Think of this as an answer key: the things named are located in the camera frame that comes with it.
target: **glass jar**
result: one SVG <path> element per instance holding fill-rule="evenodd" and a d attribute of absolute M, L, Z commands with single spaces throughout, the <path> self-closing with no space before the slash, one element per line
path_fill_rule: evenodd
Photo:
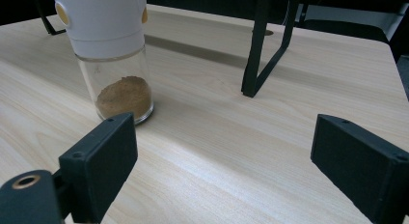
<path fill-rule="evenodd" d="M 134 124 L 153 110 L 145 46 L 122 57 L 88 59 L 76 55 L 96 113 L 102 119 L 133 112 Z"/>

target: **light wood tabletop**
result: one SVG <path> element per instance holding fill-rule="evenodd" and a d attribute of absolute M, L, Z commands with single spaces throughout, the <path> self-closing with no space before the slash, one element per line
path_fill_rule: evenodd
<path fill-rule="evenodd" d="M 370 223 L 310 154 L 317 114 L 409 151 L 409 102 L 387 45 L 294 29 L 247 98 L 253 21 L 157 6 L 148 14 L 154 111 L 135 127 L 138 161 L 102 223 Z M 262 65 L 284 26 L 268 29 Z M 0 184 L 54 173 L 100 122 L 67 34 L 47 34 L 40 19 L 0 27 Z"/>

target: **floor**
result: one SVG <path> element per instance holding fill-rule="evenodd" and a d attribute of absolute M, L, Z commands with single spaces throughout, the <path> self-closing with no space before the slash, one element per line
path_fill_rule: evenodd
<path fill-rule="evenodd" d="M 403 87 L 405 88 L 406 96 L 409 101 L 409 55 L 401 56 L 397 61 L 397 70 L 402 79 Z"/>

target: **black chair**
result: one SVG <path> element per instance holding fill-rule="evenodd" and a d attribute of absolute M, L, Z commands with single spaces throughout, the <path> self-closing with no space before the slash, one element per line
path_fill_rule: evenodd
<path fill-rule="evenodd" d="M 308 19 L 308 8 L 316 5 L 404 16 L 400 10 L 408 2 L 409 0 L 301 0 L 303 7 L 297 27 L 390 44 L 380 27 L 348 20 Z"/>

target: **brown powder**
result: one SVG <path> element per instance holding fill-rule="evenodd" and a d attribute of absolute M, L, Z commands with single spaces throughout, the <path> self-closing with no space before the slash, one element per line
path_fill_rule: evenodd
<path fill-rule="evenodd" d="M 104 118 L 133 112 L 134 118 L 143 116 L 151 105 L 150 86 L 142 77 L 128 76 L 104 88 L 95 106 Z"/>

